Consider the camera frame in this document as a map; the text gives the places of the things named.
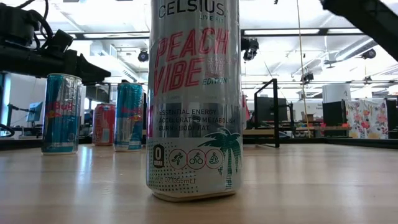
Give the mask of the Celsius Peach Vibe can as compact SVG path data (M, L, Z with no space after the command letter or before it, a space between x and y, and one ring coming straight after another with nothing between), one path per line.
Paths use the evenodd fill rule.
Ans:
M239 190L240 41L239 0L151 0L146 183L157 198Z

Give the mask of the floral cloth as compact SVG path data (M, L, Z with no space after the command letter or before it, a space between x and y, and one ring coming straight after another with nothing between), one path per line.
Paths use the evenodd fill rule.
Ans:
M346 119L353 139L388 139L386 100L354 100L345 102Z

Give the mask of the black monitor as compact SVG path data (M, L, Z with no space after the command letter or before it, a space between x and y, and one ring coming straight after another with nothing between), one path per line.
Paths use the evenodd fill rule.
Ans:
M326 127L341 126L346 122L346 111L344 101L323 104L323 123ZM325 130L324 137L340 138L346 137L346 131Z
M269 97L259 97L257 99L257 119L258 121L273 121L274 120L274 99ZM284 98L278 99L278 120L288 120L288 107L287 102Z

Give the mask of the computer monitor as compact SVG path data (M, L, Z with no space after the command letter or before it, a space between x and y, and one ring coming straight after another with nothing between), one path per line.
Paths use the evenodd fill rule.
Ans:
M27 114L27 122L40 121L42 107L43 107L43 102L31 103L29 105L29 111Z

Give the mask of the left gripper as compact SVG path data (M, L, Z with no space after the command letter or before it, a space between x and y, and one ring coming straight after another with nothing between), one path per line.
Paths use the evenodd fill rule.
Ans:
M0 44L0 72L45 78L50 73L80 77L83 83L102 83L111 72L102 69L75 50L67 50L60 58L32 49Z

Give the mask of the black aluminium table frame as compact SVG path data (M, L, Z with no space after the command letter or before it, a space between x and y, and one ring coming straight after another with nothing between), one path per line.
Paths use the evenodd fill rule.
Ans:
M280 139L279 144L336 144L345 146L398 149L398 139L351 139L351 138L290 138ZM40 139L0 140L0 151L38 148Z

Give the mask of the wooden shelf black metal frame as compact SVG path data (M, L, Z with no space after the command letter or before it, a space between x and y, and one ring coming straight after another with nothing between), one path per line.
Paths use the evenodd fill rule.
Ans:
M122 82L119 83L119 85L122 85L122 84L141 85L141 83L129 83L127 80L122 80ZM272 85L272 89L274 90L274 93L277 94L278 87L277 87L277 79L276 78L273 78L269 82L263 83L263 84L264 84L264 86L261 87L259 89L259 91L257 91L255 94L255 102L258 101L257 94L269 85ZM279 103L275 103L275 102L276 102L276 99L273 100L273 106L282 106L282 105L279 105ZM260 123L259 123L259 121L256 120L254 128L252 128L252 129L243 128L243 138L256 138L257 139L257 138L260 138L261 136L273 136L273 137L271 137L271 139L274 139L274 140L270 140L270 141L275 144L276 148L278 148L280 146L280 137L278 136L278 133L279 133L279 131L281 131L281 127L280 127L281 122L279 122L278 118L276 118L271 122L271 124L272 125L267 126L267 127L259 126ZM141 131L140 143L142 145L146 144L146 137L147 137L146 130Z

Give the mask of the red soda can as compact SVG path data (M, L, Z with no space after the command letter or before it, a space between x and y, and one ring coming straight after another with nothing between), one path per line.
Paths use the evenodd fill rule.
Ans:
M116 106L109 103L98 104L93 113L93 140L96 146L114 144Z

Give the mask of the blue silver Red Bull can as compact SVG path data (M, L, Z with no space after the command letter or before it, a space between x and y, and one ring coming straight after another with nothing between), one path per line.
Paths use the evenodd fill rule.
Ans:
M144 90L137 83L120 83L117 90L114 150L142 149Z
M62 73L47 76L42 154L77 153L81 88L79 77Z

